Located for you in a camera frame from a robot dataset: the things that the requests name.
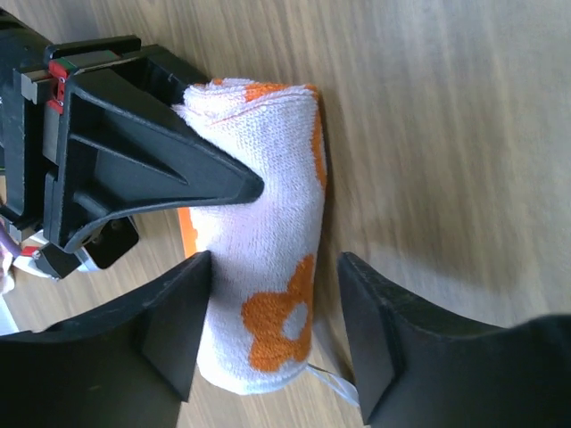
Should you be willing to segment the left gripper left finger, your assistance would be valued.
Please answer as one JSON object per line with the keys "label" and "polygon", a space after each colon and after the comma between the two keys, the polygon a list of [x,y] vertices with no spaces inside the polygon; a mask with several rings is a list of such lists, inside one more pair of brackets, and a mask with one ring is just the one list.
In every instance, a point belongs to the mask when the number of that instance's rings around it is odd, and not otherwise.
{"label": "left gripper left finger", "polygon": [[95,309],[1,339],[4,427],[173,427],[211,292],[200,252]]}

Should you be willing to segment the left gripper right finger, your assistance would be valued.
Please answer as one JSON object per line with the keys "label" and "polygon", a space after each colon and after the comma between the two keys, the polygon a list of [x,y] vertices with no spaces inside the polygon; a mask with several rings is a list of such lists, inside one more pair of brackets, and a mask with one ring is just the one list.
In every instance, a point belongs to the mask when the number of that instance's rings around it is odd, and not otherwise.
{"label": "left gripper right finger", "polygon": [[337,261],[354,379],[370,427],[567,427],[570,318],[502,328]]}

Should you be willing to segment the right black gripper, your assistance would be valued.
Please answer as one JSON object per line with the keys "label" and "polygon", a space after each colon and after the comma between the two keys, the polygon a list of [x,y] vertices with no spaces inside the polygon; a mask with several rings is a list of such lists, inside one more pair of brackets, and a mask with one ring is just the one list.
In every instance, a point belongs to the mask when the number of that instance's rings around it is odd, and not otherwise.
{"label": "right black gripper", "polygon": [[41,270],[109,267],[138,242],[137,213],[261,196],[258,174],[174,112],[203,80],[138,37],[55,45],[2,12],[1,215],[21,246],[41,231]]}

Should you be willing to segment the orange flower towel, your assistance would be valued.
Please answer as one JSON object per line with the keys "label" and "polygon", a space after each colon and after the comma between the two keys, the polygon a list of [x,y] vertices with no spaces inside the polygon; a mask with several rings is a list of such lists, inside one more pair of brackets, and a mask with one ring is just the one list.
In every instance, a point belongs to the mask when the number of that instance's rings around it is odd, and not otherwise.
{"label": "orange flower towel", "polygon": [[310,370],[356,404],[351,382],[308,362],[327,187],[317,89],[215,79],[188,87],[175,111],[264,183],[253,202],[178,212],[186,255],[211,253],[201,376],[252,395],[279,390]]}

